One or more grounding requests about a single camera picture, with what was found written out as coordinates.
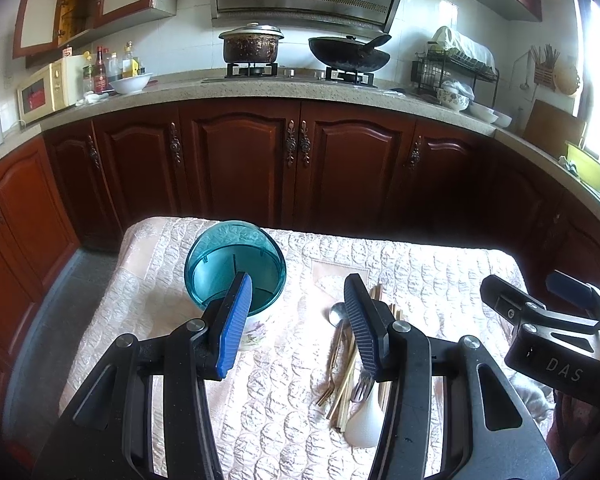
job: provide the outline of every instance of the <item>cutting board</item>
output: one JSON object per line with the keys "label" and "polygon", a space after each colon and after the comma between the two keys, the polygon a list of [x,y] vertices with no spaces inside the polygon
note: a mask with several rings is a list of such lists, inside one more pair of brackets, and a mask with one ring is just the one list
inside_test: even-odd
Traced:
{"label": "cutting board", "polygon": [[559,158],[567,154],[565,140],[579,145],[586,125],[586,121],[536,99],[522,137],[553,158]]}

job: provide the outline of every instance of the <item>open cabinet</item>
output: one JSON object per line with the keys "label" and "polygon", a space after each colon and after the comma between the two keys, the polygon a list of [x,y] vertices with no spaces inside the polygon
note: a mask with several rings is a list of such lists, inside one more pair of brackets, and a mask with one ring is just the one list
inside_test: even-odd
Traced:
{"label": "open cabinet", "polygon": [[173,16],[177,0],[21,0],[13,57],[80,47],[140,23]]}

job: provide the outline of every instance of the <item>microwave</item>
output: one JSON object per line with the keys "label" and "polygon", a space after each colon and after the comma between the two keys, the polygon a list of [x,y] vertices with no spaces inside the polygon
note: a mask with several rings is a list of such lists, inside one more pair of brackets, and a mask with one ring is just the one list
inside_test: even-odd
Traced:
{"label": "microwave", "polygon": [[46,65],[18,86],[20,119],[28,124],[82,99],[83,56],[63,57]]}

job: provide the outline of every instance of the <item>gray floor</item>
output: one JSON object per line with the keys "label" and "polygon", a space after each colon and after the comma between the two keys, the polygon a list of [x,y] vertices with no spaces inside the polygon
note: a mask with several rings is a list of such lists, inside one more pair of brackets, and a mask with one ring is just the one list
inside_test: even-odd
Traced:
{"label": "gray floor", "polygon": [[80,339],[96,311],[117,255],[80,250],[46,296],[31,325],[7,392],[4,435],[33,457],[58,420],[58,401]]}

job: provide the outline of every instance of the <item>white tile wall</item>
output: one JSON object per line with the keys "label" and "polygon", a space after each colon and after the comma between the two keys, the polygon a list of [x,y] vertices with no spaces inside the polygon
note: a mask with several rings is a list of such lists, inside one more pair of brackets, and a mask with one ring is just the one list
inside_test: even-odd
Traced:
{"label": "white tile wall", "polygon": [[[23,59],[11,59],[13,29],[20,0],[0,0],[0,103],[2,121],[6,127],[17,119],[14,88],[27,73]],[[400,86],[409,83],[411,61],[422,52],[427,40],[442,25],[447,25],[484,44],[492,51],[501,71],[498,106],[506,112],[515,110],[523,98],[516,92],[520,84],[519,71],[514,74],[514,90],[509,92],[509,77],[513,60],[532,43],[551,42],[563,52],[577,54],[572,0],[542,0],[542,23],[507,22],[476,0],[402,0],[396,13],[391,41],[382,49],[391,54],[390,62],[376,75],[395,81]],[[143,23],[98,42],[112,52],[121,54],[127,41],[134,42],[134,51],[147,70],[157,75],[202,68],[222,68],[222,40],[218,35],[229,28],[213,28],[209,0],[178,0],[178,12],[172,18]],[[323,29],[282,27],[278,62],[282,65],[323,68],[308,47],[314,36],[342,36]],[[516,68],[524,67],[519,63]],[[478,100],[491,102],[493,86],[478,84]]]}

